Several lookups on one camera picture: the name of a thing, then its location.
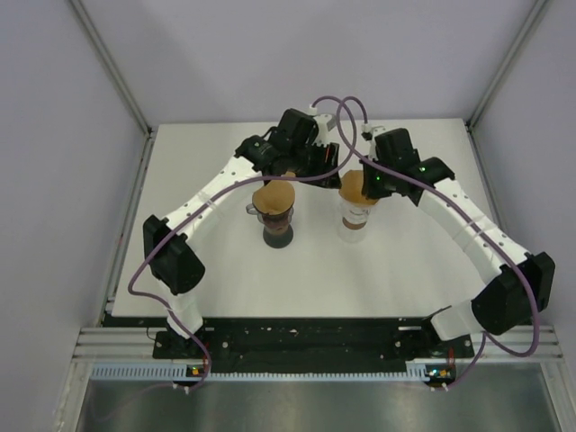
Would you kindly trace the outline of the clear glass cup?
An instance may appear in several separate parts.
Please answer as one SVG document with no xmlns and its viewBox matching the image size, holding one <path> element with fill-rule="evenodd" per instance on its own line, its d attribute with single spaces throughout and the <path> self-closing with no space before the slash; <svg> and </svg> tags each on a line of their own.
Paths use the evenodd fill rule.
<svg viewBox="0 0 576 432">
<path fill-rule="evenodd" d="M 373 204 L 350 202 L 343 198 L 340 198 L 338 201 L 340 218 L 348 225 L 364 226 L 368 222 L 373 208 Z"/>
</svg>

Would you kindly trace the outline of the brown paper coffee filter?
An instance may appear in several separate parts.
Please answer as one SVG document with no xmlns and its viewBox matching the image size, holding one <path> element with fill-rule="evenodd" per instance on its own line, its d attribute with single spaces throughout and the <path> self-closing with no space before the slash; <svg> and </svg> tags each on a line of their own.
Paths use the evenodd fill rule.
<svg viewBox="0 0 576 432">
<path fill-rule="evenodd" d="M 263 214 L 282 214 L 287 212 L 294 202 L 295 190 L 291 183 L 287 181 L 270 181 L 252 195 L 252 204 Z"/>
</svg>

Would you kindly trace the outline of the clear plastic coffee dripper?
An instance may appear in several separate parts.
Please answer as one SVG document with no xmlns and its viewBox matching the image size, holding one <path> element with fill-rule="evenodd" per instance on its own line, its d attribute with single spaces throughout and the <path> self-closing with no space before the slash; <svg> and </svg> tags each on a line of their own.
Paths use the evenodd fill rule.
<svg viewBox="0 0 576 432">
<path fill-rule="evenodd" d="M 292 221 L 293 216 L 293 207 L 290 207 L 286 211 L 283 211 L 278 214 L 271 214 L 260 211 L 256 206 L 253 204 L 249 204 L 246 206 L 246 212 L 249 215 L 256 216 L 257 219 L 264 225 L 269 227 L 277 227 L 288 225 Z"/>
</svg>

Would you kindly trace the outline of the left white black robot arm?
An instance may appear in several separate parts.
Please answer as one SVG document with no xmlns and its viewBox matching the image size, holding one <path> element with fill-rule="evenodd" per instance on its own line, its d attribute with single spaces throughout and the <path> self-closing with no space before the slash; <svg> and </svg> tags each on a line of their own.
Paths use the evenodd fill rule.
<svg viewBox="0 0 576 432">
<path fill-rule="evenodd" d="M 145 264 L 163 292 L 154 295 L 175 332 L 173 346 L 196 356 L 204 344 L 203 317 L 194 293 L 206 273 L 196 251 L 231 206 L 245 198 L 276 248 L 291 241 L 294 183 L 338 189 L 339 145 L 329 140 L 331 114 L 286 110 L 277 125 L 244 139 L 224 168 L 192 198 L 164 217 L 143 223 Z"/>
</svg>

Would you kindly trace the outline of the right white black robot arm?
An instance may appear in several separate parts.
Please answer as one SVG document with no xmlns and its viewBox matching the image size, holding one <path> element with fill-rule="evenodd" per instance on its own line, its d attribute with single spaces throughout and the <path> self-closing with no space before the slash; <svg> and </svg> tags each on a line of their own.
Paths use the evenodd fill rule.
<svg viewBox="0 0 576 432">
<path fill-rule="evenodd" d="M 495 338 L 531 320 L 550 300 L 555 263 L 533 254 L 492 221 L 464 191 L 439 157 L 423 159 L 404 128 L 363 130 L 370 152 L 363 157 L 363 195 L 377 200 L 393 194 L 410 201 L 442 228 L 475 267 L 484 288 L 472 299 L 431 315 L 420 345 L 441 356 L 454 339 L 485 332 Z"/>
</svg>

